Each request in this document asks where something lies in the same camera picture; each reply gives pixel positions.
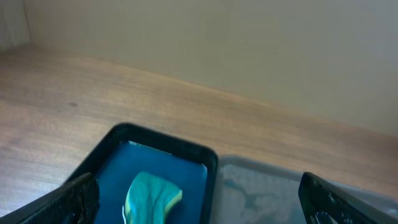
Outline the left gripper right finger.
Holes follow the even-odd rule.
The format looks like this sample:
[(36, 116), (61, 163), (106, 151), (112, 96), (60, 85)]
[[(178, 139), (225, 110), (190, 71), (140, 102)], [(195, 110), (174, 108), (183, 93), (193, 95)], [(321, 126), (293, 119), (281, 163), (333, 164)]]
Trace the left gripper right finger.
[(302, 175), (298, 196), (307, 223), (397, 223), (397, 217), (311, 172)]

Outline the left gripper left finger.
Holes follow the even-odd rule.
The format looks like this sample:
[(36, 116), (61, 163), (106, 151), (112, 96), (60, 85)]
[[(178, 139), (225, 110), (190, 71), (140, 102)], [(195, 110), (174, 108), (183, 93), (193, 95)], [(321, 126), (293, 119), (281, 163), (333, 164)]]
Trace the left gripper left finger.
[(100, 208), (99, 185), (85, 173), (1, 217), (1, 224), (93, 223)]

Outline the green yellow sponge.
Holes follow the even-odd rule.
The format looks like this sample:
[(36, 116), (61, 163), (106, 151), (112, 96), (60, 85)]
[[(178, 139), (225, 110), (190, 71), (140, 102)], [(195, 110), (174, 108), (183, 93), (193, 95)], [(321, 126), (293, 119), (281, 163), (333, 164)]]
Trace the green yellow sponge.
[(165, 224), (171, 209), (181, 201), (183, 191), (168, 180), (140, 172), (127, 191), (123, 206), (126, 224)]

